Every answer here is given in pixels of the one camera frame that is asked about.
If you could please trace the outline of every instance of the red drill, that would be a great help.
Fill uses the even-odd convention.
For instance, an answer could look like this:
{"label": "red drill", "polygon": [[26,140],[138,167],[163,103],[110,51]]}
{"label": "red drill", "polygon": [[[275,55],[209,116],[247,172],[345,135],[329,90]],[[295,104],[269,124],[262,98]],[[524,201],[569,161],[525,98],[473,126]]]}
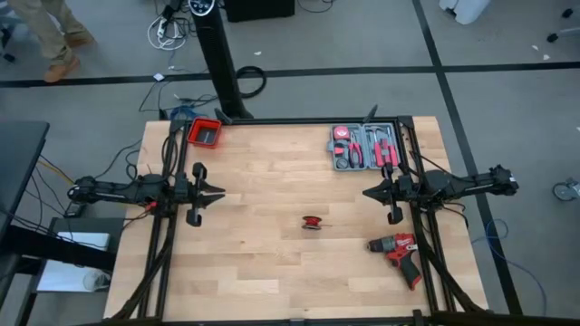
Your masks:
{"label": "red drill", "polygon": [[387,253],[392,265],[401,270],[405,281],[411,290],[421,280],[417,266],[411,260],[411,255],[417,250],[415,236],[412,234],[396,234],[381,239],[372,240],[367,248],[373,253]]}

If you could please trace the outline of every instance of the brown boot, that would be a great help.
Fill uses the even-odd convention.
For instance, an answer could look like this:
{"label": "brown boot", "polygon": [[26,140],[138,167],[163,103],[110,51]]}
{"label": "brown boot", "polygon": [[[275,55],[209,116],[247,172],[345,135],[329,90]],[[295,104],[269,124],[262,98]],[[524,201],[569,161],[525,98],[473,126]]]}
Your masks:
{"label": "brown boot", "polygon": [[79,58],[73,56],[71,62],[68,64],[58,64],[52,65],[48,68],[48,72],[44,74],[44,81],[45,82],[58,82],[62,78],[64,78],[69,72],[79,68],[81,61]]}
{"label": "brown boot", "polygon": [[71,48],[94,43],[94,38],[89,32],[80,32],[75,34],[65,34],[64,40]]}

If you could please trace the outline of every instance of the khaki pants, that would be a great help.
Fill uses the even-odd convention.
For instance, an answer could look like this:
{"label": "khaki pants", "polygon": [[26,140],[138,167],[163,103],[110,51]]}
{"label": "khaki pants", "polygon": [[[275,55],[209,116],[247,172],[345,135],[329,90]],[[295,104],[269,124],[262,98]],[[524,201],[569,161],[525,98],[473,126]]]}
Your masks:
{"label": "khaki pants", "polygon": [[73,51],[66,45],[61,31],[48,14],[56,18],[65,34],[87,33],[87,30],[74,18],[64,0],[8,0],[8,4],[38,35],[43,56],[51,64],[61,65],[71,61]]}

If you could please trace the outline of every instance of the black box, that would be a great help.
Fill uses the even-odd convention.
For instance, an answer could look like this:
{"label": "black box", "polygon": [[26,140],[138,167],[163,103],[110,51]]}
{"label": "black box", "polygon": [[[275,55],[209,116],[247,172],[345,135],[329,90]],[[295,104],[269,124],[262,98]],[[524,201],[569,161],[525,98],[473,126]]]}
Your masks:
{"label": "black box", "polygon": [[224,0],[224,5],[227,20],[232,23],[289,17],[295,13],[295,0]]}

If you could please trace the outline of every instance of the blue cable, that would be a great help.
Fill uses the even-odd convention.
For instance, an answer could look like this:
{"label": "blue cable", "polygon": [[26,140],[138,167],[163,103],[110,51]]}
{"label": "blue cable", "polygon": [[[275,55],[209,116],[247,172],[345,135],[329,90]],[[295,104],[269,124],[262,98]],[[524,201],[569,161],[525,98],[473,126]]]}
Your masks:
{"label": "blue cable", "polygon": [[197,113],[195,112],[195,106],[191,105],[179,105],[178,107],[173,108],[169,115],[170,120],[174,120],[178,117],[179,114],[186,115],[190,120],[194,120],[197,117],[207,117],[206,114]]}
{"label": "blue cable", "polygon": [[[501,224],[504,225],[504,227],[506,228],[506,233],[502,236],[491,236],[489,235],[489,227],[491,226],[491,223],[496,223],[496,222],[500,222]],[[489,245],[489,249],[491,249],[491,252],[496,255],[497,257],[503,259],[506,263],[511,264],[512,266],[517,267],[519,270],[526,272],[528,275],[530,275],[532,277],[532,279],[534,279],[534,281],[536,281],[537,287],[540,289],[540,292],[542,293],[542,316],[546,316],[546,309],[547,309],[547,296],[546,296],[546,291],[544,290],[544,286],[542,286],[542,283],[536,278],[535,275],[532,274],[532,272],[530,272],[526,267],[518,264],[518,263],[514,263],[510,260],[508,260],[506,257],[504,257],[503,255],[499,254],[498,251],[491,245],[490,240],[491,239],[496,239],[496,240],[503,240],[505,238],[508,237],[509,234],[509,228],[508,228],[508,223],[506,223],[506,221],[497,218],[497,219],[493,219],[491,221],[489,221],[486,224],[486,235],[485,236],[481,236],[473,241],[471,241],[471,244],[475,244],[476,242],[479,242],[481,240],[488,240],[488,245]]]}

